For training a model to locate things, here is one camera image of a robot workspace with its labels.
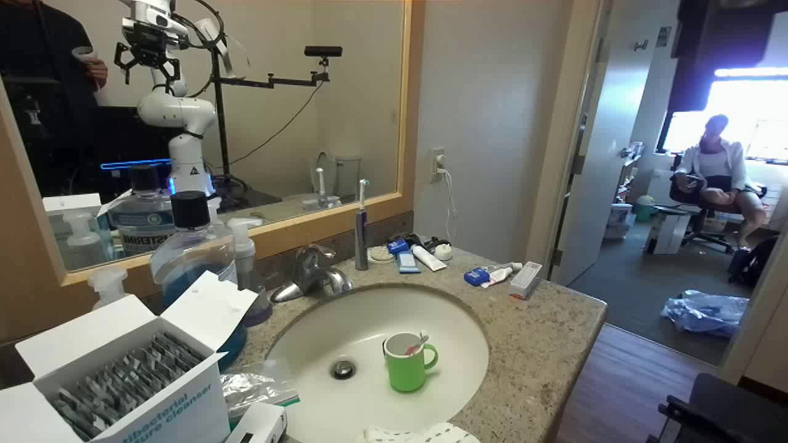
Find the small white box foreground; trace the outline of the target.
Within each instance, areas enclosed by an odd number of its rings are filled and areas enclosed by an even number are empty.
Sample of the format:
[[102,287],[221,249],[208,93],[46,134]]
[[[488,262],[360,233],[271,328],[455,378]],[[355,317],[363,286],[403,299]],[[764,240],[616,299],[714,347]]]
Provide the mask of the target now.
[[288,419],[282,405],[253,404],[223,443],[280,443]]

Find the green mug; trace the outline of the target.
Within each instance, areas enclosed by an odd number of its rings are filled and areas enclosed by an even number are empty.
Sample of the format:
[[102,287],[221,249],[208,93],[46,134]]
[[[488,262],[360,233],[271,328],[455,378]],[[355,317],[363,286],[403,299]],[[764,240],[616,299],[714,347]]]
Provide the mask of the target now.
[[382,342],[388,387],[399,394],[413,394],[424,389],[429,371],[439,365],[439,349],[431,342],[413,355],[403,355],[403,347],[413,335],[424,333],[395,333]]

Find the toothbrush in mug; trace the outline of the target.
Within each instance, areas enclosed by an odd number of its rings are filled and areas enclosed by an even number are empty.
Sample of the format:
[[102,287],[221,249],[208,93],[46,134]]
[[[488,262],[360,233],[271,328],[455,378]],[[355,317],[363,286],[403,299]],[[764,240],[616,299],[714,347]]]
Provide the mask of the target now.
[[413,335],[413,336],[408,339],[408,345],[403,347],[403,355],[419,351],[426,342],[429,342],[429,335]]

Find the wood framed mirror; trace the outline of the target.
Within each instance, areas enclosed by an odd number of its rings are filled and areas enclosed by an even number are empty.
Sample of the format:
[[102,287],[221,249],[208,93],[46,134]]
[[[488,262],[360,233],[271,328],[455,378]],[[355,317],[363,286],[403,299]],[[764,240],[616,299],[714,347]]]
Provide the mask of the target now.
[[[176,11],[175,0],[120,0],[125,15],[118,20],[120,41],[116,67],[131,72],[146,67],[150,89],[138,99],[142,123],[168,131],[171,179],[170,187],[208,192],[205,168],[205,134],[223,133],[223,99],[198,95],[187,89],[181,55],[205,50],[217,55],[226,46],[221,21],[198,29],[197,21]],[[330,95],[340,105],[350,93],[363,99],[375,77],[387,77],[395,85],[387,107],[394,115],[394,150],[408,147],[408,118],[421,46],[424,0],[318,0],[323,11],[344,11],[336,37],[313,45],[307,55],[318,67],[299,83],[319,89],[330,82],[328,64],[341,51],[352,51],[356,67],[350,69],[340,89]],[[97,101],[102,79],[90,69],[97,64],[83,24],[46,5],[43,0],[1,0],[1,85],[17,104],[27,91],[43,95],[46,138],[42,162],[21,157],[21,131],[10,128],[1,144],[1,201],[21,203],[21,218],[38,227],[43,221],[42,192],[94,179],[97,164]]]

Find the white door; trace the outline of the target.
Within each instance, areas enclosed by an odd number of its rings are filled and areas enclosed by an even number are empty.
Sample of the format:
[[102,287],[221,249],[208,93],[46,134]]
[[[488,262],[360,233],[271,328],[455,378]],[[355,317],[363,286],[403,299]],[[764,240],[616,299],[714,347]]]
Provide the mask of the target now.
[[573,282],[594,266],[605,233],[659,27],[669,0],[611,0],[583,101],[578,150],[552,277]]

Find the electric toothbrush standing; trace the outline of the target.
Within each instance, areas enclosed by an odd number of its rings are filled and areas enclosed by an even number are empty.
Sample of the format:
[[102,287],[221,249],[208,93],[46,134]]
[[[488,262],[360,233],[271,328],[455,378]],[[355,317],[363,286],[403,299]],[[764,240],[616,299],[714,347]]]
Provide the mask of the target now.
[[355,216],[355,269],[366,271],[366,179],[356,182],[356,216]]

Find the black chair foreground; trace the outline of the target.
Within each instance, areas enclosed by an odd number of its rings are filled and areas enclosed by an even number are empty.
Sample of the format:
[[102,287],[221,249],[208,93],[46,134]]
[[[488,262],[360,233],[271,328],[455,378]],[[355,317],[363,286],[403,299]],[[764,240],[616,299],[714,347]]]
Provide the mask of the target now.
[[666,395],[645,443],[788,443],[788,405],[700,373],[687,399]]

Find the white sink basin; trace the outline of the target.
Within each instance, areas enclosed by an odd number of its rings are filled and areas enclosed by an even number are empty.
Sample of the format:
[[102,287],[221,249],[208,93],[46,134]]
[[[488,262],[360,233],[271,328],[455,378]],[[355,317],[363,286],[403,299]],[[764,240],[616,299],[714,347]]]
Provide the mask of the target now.
[[[382,345],[413,333],[439,349],[426,384],[399,394]],[[450,420],[480,389],[490,347],[458,297],[426,286],[370,286],[297,315],[266,360],[296,392],[288,435],[296,443],[360,443],[363,431],[424,431]]]

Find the open white box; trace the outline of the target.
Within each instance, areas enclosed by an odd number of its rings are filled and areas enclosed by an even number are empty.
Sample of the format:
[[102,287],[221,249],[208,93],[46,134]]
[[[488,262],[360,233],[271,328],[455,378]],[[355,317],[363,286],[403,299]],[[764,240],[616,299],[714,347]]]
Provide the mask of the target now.
[[123,296],[17,342],[32,378],[0,392],[0,443],[221,443],[221,345],[253,299],[202,272],[159,315]]

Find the person seated on chair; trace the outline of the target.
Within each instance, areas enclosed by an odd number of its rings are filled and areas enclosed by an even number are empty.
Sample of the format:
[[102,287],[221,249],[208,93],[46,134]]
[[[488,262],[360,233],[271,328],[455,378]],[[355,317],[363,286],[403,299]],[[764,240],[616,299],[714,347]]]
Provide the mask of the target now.
[[739,212],[744,224],[737,245],[745,249],[748,235],[767,216],[756,187],[745,176],[744,147],[721,138],[725,126],[729,118],[723,114],[703,123],[700,143],[681,152],[669,176],[669,196],[681,203]]

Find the chrome faucet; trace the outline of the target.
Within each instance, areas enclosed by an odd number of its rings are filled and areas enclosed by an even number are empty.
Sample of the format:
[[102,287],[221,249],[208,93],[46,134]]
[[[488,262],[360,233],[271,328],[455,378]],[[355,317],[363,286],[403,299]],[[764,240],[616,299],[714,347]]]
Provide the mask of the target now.
[[341,296],[352,287],[347,276],[334,266],[334,253],[309,244],[296,253],[293,277],[271,293],[272,302],[288,302],[307,296]]

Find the blue small packet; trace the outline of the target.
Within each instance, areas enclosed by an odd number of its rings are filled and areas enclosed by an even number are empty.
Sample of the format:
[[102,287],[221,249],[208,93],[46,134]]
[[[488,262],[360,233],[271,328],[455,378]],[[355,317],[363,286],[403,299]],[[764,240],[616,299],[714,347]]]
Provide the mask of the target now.
[[411,253],[411,244],[403,238],[394,238],[387,244],[388,253],[395,258],[395,269],[402,272],[419,272],[416,255]]

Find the small pump bottle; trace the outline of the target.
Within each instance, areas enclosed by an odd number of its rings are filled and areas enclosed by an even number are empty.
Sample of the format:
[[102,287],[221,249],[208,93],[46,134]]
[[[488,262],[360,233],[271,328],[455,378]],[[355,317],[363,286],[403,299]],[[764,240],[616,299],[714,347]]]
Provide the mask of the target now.
[[256,216],[228,218],[226,227],[233,235],[233,258],[235,258],[235,280],[240,287],[256,291],[259,272],[256,272],[256,244],[250,230],[260,227]]

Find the blue plastic bag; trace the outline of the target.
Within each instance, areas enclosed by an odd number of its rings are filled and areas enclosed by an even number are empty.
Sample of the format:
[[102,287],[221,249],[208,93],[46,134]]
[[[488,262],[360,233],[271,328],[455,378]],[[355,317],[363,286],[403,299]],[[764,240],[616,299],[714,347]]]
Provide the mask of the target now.
[[681,333],[729,339],[737,335],[745,310],[748,299],[740,296],[681,291],[663,306],[659,315]]

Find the white soap bar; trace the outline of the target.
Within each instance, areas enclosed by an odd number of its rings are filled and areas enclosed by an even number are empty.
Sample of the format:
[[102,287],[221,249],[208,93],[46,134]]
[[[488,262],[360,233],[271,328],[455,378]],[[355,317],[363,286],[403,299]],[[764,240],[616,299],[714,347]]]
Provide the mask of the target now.
[[434,255],[435,255],[439,261],[452,261],[452,245],[450,245],[450,244],[439,244],[439,245],[434,249]]

